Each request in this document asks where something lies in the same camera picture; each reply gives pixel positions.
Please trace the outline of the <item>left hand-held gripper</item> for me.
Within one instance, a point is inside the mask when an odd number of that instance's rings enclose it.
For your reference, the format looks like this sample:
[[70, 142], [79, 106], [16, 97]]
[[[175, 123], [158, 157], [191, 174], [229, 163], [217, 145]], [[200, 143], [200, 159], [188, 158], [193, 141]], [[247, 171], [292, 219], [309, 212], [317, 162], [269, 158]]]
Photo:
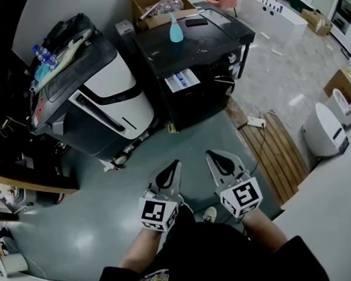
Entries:
[[169, 232], [178, 216], [183, 198], [179, 194], [182, 163], [176, 159], [155, 178], [148, 181], [139, 199], [139, 217], [147, 229]]

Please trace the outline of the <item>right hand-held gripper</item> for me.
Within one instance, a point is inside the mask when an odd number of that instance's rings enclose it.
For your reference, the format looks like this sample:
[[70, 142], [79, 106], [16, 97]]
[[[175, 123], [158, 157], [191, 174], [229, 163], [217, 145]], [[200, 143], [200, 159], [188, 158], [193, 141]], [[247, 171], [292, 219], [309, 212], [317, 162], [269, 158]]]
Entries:
[[[251, 177], [238, 156], [223, 150], [207, 150], [206, 161], [216, 184], [220, 203], [237, 220], [258, 208], [263, 195], [256, 178]], [[234, 178], [224, 182], [223, 177]]]

